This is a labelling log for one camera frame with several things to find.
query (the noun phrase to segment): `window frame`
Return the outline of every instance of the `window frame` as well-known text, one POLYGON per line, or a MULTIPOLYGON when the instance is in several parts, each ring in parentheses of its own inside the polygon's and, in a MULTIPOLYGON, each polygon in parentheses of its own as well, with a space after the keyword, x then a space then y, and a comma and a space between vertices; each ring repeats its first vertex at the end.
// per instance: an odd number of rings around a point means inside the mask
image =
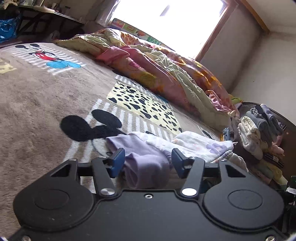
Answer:
POLYGON ((220 20, 216 25, 216 27, 214 28, 213 32, 211 33, 210 37, 202 47, 201 51, 196 56, 195 60, 197 62, 200 62, 202 58, 205 56, 206 52, 209 50, 212 43, 214 42, 214 40, 220 33, 221 29, 223 28, 224 24, 226 23, 226 21, 228 20, 228 18, 230 17, 230 15, 232 14, 232 12, 237 6, 237 3, 235 0, 222 0, 222 1, 225 3, 225 7, 224 7, 224 10, 221 12, 220 20))

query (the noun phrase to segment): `wooden trim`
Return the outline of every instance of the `wooden trim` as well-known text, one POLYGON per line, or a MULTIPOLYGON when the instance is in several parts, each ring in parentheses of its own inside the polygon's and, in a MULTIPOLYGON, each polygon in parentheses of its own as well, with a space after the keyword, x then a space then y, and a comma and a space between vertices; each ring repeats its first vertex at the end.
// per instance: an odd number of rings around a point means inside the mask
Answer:
POLYGON ((263 20, 260 18, 260 16, 258 15, 258 13, 254 10, 254 8, 252 8, 252 6, 247 2, 247 0, 240 0, 240 2, 253 15, 253 17, 255 18, 255 20, 259 23, 260 27, 268 34, 270 32, 270 30, 265 25, 265 23, 263 22, 263 20))
POLYGON ((221 13, 221 18, 218 24, 216 25, 214 31, 211 33, 210 37, 202 47, 202 50, 199 52, 199 54, 195 58, 197 62, 200 62, 202 60, 202 58, 204 57, 206 52, 209 50, 210 46, 214 42, 217 35, 220 33, 222 27, 224 26, 224 24, 226 23, 226 21, 228 20, 228 18, 230 17, 231 13, 233 12, 233 10, 237 5, 235 1, 229 1, 229 0, 224 0, 224 1, 228 4, 228 6, 221 13))

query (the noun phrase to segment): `ceiling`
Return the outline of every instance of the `ceiling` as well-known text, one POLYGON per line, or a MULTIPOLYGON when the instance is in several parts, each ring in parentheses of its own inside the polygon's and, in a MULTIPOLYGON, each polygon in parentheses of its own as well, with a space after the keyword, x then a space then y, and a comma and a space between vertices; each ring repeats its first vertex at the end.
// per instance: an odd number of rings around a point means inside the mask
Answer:
POLYGON ((296 3, 293 0, 247 0, 270 31, 296 34, 296 3))

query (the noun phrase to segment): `plush toy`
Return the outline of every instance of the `plush toy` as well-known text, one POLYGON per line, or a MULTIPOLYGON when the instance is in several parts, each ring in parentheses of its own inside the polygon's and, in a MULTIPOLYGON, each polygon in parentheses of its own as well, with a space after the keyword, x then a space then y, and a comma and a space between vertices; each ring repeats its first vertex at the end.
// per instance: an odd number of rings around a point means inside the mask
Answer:
POLYGON ((17 6, 17 0, 4 0, 4 1, 0 1, 0 9, 5 10, 7 8, 8 5, 12 4, 14 6, 17 6))

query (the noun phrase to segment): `brown fleece blanket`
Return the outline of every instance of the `brown fleece blanket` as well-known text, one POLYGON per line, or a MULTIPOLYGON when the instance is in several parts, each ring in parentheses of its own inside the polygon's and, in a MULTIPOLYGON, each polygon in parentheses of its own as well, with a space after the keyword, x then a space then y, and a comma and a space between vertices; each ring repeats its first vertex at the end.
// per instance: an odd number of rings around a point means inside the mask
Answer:
POLYGON ((104 138, 131 131, 167 140, 206 131, 219 140, 188 113, 81 53, 45 43, 0 49, 0 235, 19 228, 12 203, 20 190, 68 158, 109 155, 104 138))

